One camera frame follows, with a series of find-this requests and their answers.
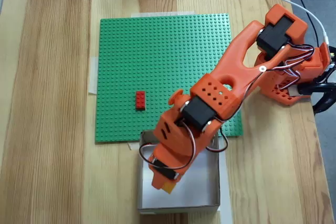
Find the black cable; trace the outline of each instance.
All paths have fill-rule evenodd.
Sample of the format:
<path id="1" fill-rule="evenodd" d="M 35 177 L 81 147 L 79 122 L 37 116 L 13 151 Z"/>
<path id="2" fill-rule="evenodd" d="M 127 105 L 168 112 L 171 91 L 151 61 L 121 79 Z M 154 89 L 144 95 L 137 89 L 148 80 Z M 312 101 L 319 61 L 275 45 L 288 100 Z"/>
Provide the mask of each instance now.
<path id="1" fill-rule="evenodd" d="M 222 135 L 222 137 L 223 137 L 223 139 L 224 139 L 224 141 L 225 141 L 225 146 L 224 146 L 224 148 L 222 148 L 222 149 L 217 149 L 217 150 L 212 149 L 212 148 L 209 148 L 209 147 L 206 147 L 206 149 L 207 149 L 208 151 L 210 151 L 210 152 L 213 152 L 213 153 L 220 153 L 220 152 L 225 151 L 225 150 L 228 148 L 228 146 L 229 146 L 229 142 L 228 142 L 228 140 L 227 140 L 226 135 L 224 135 L 224 133 L 223 133 L 222 127 L 219 128 L 219 131 L 220 131 L 220 134 Z"/>
<path id="2" fill-rule="evenodd" d="M 303 6 L 305 9 L 307 9 L 306 6 L 305 6 L 305 4 L 304 4 L 304 2 L 303 2 L 303 0 L 300 0 L 300 1 L 301 1 L 301 3 L 302 3 L 302 6 Z M 315 33 L 315 37 L 316 37 L 317 47 L 319 47 L 319 46 L 320 46 L 320 44 L 319 44 L 319 37 L 318 37 L 318 35 L 317 35 L 316 28 L 315 28 L 315 26 L 314 26 L 313 21 L 312 21 L 311 18 L 310 18 L 309 13 L 306 12 L 306 14 L 307 14 L 307 16 L 308 16 L 308 18 L 309 18 L 309 21 L 311 22 L 311 26 L 312 26 L 312 28 L 314 29 L 314 33 Z"/>

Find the floor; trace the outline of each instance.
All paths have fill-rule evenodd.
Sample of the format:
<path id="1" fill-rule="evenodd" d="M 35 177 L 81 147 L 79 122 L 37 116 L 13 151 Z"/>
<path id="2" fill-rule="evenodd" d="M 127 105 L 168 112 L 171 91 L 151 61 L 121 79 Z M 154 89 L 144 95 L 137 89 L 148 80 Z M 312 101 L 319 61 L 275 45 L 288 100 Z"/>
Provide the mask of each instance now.
<path id="1" fill-rule="evenodd" d="M 336 0 L 304 0 L 306 7 L 319 17 L 325 25 L 328 33 L 330 45 L 336 46 Z M 305 12 L 293 7 L 293 12 L 309 23 Z M 319 40 L 322 41 L 321 30 L 316 24 L 319 34 Z M 306 35 L 306 42 L 316 45 L 316 40 L 312 29 L 308 29 Z M 336 74 L 331 76 L 330 82 L 336 82 Z M 313 95 L 312 102 L 315 103 L 319 99 L 318 95 Z M 334 126 L 334 119 L 336 115 L 336 105 L 328 111 L 316 115 L 316 125 L 318 128 L 319 138 L 321 142 L 322 156 L 327 174 L 331 202 L 334 210 L 334 217 L 336 219 L 336 128 Z"/>

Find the white box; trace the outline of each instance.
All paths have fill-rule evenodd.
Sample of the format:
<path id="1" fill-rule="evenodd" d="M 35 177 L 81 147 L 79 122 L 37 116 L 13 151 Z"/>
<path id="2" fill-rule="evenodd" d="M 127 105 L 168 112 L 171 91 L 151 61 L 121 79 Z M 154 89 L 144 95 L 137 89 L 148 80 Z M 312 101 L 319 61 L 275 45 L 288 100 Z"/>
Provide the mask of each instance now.
<path id="1" fill-rule="evenodd" d="M 152 131 L 141 133 L 140 145 L 157 143 Z M 218 148 L 218 135 L 212 142 Z M 145 147 L 149 157 L 154 147 Z M 199 153 L 171 194 L 152 187 L 153 172 L 139 157 L 138 210 L 141 214 L 168 214 L 192 211 L 217 211 L 221 203 L 219 189 L 219 155 L 207 150 Z"/>

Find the white cable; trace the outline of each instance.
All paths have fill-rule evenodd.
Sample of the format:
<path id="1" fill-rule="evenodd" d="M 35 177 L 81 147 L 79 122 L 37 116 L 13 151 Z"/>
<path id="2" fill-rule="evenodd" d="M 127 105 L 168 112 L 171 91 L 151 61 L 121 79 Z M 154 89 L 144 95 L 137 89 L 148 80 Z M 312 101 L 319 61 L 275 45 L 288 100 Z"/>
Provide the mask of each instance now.
<path id="1" fill-rule="evenodd" d="M 322 22 L 309 10 L 307 10 L 306 8 L 302 7 L 301 5 L 298 5 L 290 0 L 282 0 L 282 1 L 285 1 L 289 4 L 292 4 L 292 5 L 295 5 L 297 7 L 299 7 L 300 9 L 304 10 L 306 13 L 309 13 L 320 25 L 320 27 L 322 28 L 322 32 L 323 32 L 323 39 L 324 39 L 324 42 L 329 45 L 329 39 L 328 39 L 328 36 L 327 36 L 327 32 L 325 31 L 325 28 L 322 24 Z"/>

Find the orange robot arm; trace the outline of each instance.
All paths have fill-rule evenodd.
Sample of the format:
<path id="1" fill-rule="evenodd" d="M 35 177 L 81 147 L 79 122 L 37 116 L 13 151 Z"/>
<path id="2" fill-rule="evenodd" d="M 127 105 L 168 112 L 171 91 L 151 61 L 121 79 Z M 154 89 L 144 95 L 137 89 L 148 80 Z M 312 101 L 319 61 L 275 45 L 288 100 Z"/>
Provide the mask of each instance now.
<path id="1" fill-rule="evenodd" d="M 251 22 L 230 43 L 216 68 L 195 83 L 190 94 L 177 90 L 171 96 L 169 105 L 173 106 L 161 115 L 154 130 L 160 143 L 148 160 L 154 172 L 153 187 L 170 193 L 194 158 L 210 144 L 222 123 L 235 114 L 255 87 L 260 86 L 262 93 L 288 105 L 301 98 L 291 98 L 287 90 L 277 89 L 293 76 L 281 70 L 270 71 L 300 53 L 288 43 L 282 44 L 281 40 L 280 48 L 267 44 L 267 39 L 274 33 L 281 33 L 281 28 L 283 34 L 279 37 L 293 44 L 303 44 L 307 24 L 280 5 L 275 5 L 267 13 L 264 25 L 258 21 Z M 255 41 L 261 53 L 255 66 L 248 68 L 243 60 Z M 329 63 L 328 48 L 322 44 L 315 48 L 309 61 L 293 66 L 293 70 L 299 69 L 302 81 L 307 81 L 320 75 Z"/>

